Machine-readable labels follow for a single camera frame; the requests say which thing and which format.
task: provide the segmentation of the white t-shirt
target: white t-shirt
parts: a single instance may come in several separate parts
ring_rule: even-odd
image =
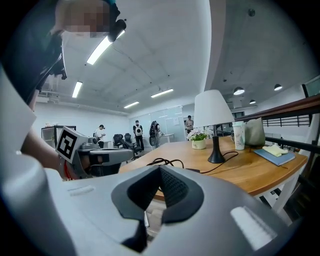
[[[99,128],[95,130],[95,134],[98,138],[100,138],[99,141],[104,142],[104,136],[102,136],[102,134],[104,134],[104,129],[100,130]]]

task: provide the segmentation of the recessed light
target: recessed light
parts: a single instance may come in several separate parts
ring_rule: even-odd
[[[125,31],[123,30],[117,37],[117,39],[123,35]],[[87,63],[93,65],[97,61],[97,59],[101,56],[101,54],[104,53],[104,51],[112,44],[112,42],[109,41],[108,37],[106,36],[101,43],[94,49],[93,53],[90,55],[88,60],[86,61]]]
[[[278,83],[274,86],[274,90],[275,91],[279,91],[281,89],[282,89],[282,86],[280,84],[278,84]]]
[[[243,94],[244,92],[245,92],[245,89],[243,89],[242,87],[237,87],[234,89],[233,95],[240,95],[240,94]]]
[[[124,108],[127,109],[127,108],[130,108],[130,107],[132,107],[132,106],[134,106],[134,105],[137,105],[137,104],[139,104],[138,101],[136,101],[136,102],[134,102],[134,103],[131,103],[131,104],[129,104],[129,105],[126,105]]]
[[[173,92],[173,91],[174,91],[174,89],[165,90],[165,91],[159,92],[159,93],[157,93],[155,95],[152,95],[151,98],[155,98],[155,97],[158,97],[160,95],[167,94],[167,93],[170,93],[170,92]]]
[[[82,86],[82,82],[79,82],[79,81],[76,82],[73,90],[72,98],[76,98],[78,96],[81,86]]]

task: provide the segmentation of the ceiling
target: ceiling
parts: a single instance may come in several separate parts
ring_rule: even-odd
[[[126,19],[127,29],[94,65],[87,60],[103,38],[63,34],[67,79],[48,78],[43,89],[51,91],[51,99],[59,104],[131,113],[162,101],[197,95],[203,70],[208,69],[204,59],[210,55],[207,33],[201,29],[210,22],[210,11],[202,11],[208,1],[116,3],[121,11],[119,19]],[[72,98],[77,81],[83,85],[78,97]],[[171,88],[173,92],[151,98]],[[124,109],[136,101],[140,104]]]
[[[254,9],[250,17],[248,10]],[[261,103],[319,75],[313,54],[294,22],[273,1],[227,0],[222,51],[211,89],[221,91],[227,102]],[[234,96],[236,87],[245,93]]]

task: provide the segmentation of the office chair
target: office chair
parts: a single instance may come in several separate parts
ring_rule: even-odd
[[[122,134],[115,134],[113,136],[113,146],[119,148],[120,146],[122,146],[122,144],[120,143],[120,140],[123,138],[124,136]]]
[[[131,134],[130,133],[126,133],[124,135],[124,141],[132,143],[132,139],[131,139]]]
[[[141,157],[140,155],[138,155],[138,152],[142,151],[142,148],[138,146],[138,143],[129,143],[127,141],[124,141],[123,138],[120,139],[120,143],[122,144],[122,147],[124,149],[132,150],[134,152],[132,160],[135,160]]]

